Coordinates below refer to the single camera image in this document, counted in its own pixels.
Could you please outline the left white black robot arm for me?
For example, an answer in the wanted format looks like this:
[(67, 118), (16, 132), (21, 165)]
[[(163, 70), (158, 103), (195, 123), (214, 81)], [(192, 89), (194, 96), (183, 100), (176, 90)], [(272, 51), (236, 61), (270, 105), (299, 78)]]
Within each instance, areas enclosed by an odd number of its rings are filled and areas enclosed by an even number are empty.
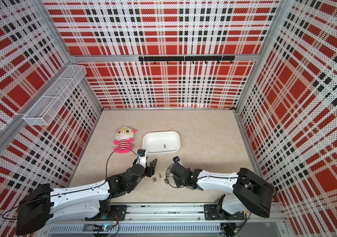
[(94, 184), (71, 188), (38, 185), (17, 208), (16, 235), (34, 233), (46, 224), (70, 219), (99, 221), (110, 212), (109, 202), (133, 191), (144, 177), (155, 174), (157, 159), (149, 165), (134, 163), (124, 173)]

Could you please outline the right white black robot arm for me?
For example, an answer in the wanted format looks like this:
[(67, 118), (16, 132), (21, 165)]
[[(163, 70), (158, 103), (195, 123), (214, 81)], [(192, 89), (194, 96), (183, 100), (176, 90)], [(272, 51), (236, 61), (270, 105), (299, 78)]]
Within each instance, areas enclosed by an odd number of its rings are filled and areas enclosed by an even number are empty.
[(166, 171), (167, 184), (170, 185), (171, 181), (174, 188), (222, 191), (223, 195), (216, 204), (217, 214), (222, 219), (245, 211), (268, 218), (276, 194), (270, 183), (247, 168), (234, 173), (214, 173), (202, 169), (191, 170), (181, 162), (175, 162)]

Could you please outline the white plastic storage box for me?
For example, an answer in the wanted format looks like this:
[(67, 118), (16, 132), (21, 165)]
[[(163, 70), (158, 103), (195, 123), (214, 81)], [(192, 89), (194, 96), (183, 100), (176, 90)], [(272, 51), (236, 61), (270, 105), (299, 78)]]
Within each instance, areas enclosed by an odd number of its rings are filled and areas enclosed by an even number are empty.
[(150, 132), (143, 137), (142, 148), (152, 157), (175, 155), (181, 148), (180, 136), (176, 131)]

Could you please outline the pink white plush toy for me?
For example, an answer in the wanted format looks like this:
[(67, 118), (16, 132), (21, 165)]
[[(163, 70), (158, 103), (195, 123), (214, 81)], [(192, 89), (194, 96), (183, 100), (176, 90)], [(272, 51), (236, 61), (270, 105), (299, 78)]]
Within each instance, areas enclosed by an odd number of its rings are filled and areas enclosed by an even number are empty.
[(124, 126), (116, 131), (114, 145), (114, 152), (118, 154), (132, 152), (132, 143), (134, 142), (134, 135), (136, 129)]

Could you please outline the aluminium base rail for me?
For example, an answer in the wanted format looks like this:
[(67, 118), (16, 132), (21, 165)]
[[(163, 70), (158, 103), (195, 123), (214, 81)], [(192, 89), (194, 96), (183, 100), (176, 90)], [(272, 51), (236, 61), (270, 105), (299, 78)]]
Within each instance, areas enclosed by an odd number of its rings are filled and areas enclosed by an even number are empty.
[(86, 222), (79, 218), (45, 226), (39, 237), (291, 237), (280, 204), (269, 218), (237, 212), (221, 218), (211, 203), (116, 203), (121, 219)]

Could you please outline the black wall hook rail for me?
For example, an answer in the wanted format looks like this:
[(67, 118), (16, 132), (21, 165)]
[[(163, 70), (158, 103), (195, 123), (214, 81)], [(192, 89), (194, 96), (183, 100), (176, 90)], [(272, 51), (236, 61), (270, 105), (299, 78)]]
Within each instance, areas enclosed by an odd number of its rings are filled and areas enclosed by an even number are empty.
[(234, 61), (235, 56), (140, 56), (139, 62)]

